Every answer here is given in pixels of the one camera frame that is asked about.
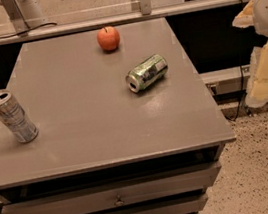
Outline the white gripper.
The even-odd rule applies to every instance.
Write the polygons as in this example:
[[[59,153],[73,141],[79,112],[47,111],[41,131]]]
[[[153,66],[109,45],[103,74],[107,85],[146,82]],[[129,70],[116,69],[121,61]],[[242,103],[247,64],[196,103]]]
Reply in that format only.
[[[250,0],[234,17],[232,25],[237,28],[254,25],[258,35],[268,37],[268,0]],[[250,56],[245,102],[248,107],[259,108],[268,102],[268,40],[263,47],[254,46]]]

